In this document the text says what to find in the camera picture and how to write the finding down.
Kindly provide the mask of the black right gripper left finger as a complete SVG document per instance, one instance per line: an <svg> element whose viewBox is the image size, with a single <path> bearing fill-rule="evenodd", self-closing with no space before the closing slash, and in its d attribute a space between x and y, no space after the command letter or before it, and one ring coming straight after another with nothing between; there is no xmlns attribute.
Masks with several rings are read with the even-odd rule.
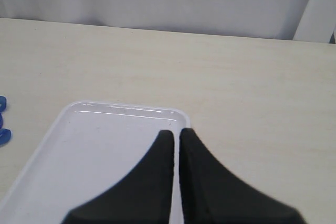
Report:
<svg viewBox="0 0 336 224"><path fill-rule="evenodd" d="M161 130L124 178L70 210L63 223L169 223L173 177L174 136Z"/></svg>

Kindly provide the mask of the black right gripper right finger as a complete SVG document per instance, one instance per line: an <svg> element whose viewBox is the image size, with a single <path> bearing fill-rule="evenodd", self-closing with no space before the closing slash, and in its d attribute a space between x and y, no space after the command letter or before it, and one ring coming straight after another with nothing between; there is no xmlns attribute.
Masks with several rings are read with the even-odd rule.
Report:
<svg viewBox="0 0 336 224"><path fill-rule="evenodd" d="M180 133L179 177L185 223L305 223L230 172L190 128Z"/></svg>

